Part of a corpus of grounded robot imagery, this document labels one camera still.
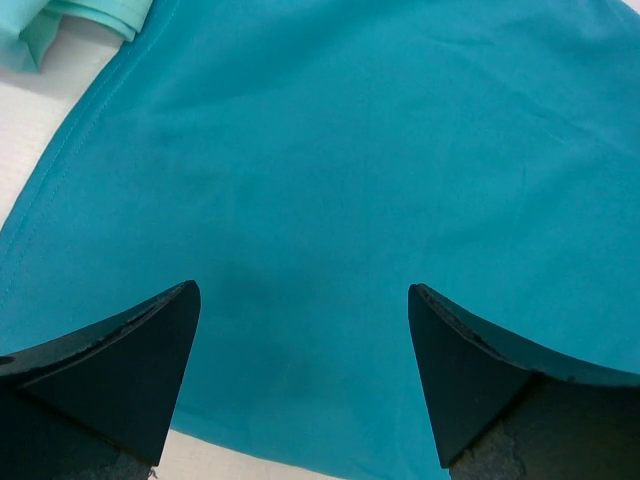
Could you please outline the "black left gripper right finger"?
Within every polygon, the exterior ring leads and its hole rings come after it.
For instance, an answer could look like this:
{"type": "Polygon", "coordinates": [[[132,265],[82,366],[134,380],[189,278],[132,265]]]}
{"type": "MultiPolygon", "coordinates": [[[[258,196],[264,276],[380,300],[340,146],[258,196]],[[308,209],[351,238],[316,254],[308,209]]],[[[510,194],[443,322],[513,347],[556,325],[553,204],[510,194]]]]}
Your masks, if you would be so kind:
{"type": "Polygon", "coordinates": [[[635,479],[639,378],[554,351],[423,284],[408,321],[438,460],[453,479],[635,479]]]}

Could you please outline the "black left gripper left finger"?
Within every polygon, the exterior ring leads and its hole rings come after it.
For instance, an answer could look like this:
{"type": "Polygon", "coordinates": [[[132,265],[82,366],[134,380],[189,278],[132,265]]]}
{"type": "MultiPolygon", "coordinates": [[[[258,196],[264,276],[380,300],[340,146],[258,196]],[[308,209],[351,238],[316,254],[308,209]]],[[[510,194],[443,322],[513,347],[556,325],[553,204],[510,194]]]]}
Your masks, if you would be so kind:
{"type": "Polygon", "coordinates": [[[180,283],[1,358],[4,479],[148,479],[159,465],[200,315],[180,283]]]}

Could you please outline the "teal t-shirt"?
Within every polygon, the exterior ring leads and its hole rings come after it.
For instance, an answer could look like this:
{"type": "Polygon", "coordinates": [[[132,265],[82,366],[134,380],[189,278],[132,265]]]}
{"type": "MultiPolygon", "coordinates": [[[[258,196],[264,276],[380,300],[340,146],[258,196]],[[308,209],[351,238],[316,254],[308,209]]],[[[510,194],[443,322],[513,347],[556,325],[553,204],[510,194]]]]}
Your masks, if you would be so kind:
{"type": "Polygon", "coordinates": [[[443,477],[414,284],[637,375],[637,12],[156,2],[3,226],[1,349],[186,280],[175,428],[336,477],[443,477]]]}

